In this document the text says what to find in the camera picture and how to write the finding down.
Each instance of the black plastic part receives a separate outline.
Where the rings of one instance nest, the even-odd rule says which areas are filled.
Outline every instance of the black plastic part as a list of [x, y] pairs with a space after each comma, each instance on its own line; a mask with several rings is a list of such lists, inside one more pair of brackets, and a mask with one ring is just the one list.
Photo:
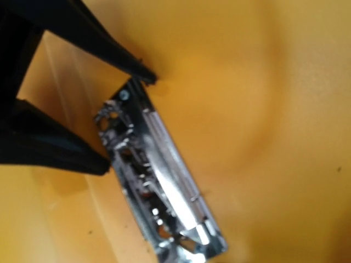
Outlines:
[[0, 0], [0, 3], [145, 83], [156, 82], [156, 75], [118, 44], [80, 0]]
[[43, 30], [0, 6], [0, 103], [10, 106]]
[[0, 164], [103, 175], [110, 167], [107, 158], [30, 103], [16, 99], [42, 33], [0, 5]]
[[103, 175], [110, 161], [27, 101], [16, 100], [0, 121], [0, 163]]

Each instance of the metal bracket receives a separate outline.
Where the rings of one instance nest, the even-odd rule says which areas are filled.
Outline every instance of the metal bracket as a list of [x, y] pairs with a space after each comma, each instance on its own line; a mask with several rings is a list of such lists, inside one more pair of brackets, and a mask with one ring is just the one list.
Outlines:
[[142, 84], [130, 79], [95, 118], [135, 219], [162, 263], [227, 250], [211, 212]]

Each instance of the reflective metal surface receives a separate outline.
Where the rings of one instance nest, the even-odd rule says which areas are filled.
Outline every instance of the reflective metal surface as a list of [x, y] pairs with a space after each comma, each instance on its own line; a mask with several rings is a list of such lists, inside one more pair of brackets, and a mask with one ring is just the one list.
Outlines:
[[130, 79], [95, 121], [123, 193], [159, 262], [202, 263], [227, 250], [140, 82]]

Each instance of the yellow plastic surface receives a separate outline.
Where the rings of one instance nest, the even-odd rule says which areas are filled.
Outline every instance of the yellow plastic surface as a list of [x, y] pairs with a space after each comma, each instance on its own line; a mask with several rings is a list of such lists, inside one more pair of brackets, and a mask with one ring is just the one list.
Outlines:
[[[213, 263], [351, 262], [351, 2], [87, 0], [148, 87], [228, 243]], [[26, 98], [104, 152], [128, 78], [46, 33]], [[114, 174], [0, 167], [0, 262], [154, 263]]]

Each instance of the screw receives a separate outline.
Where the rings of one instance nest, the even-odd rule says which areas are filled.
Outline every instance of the screw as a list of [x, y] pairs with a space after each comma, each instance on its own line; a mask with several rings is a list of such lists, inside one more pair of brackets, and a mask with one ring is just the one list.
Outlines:
[[129, 92], [126, 90], [121, 90], [120, 91], [120, 99], [121, 100], [128, 100], [129, 99]]

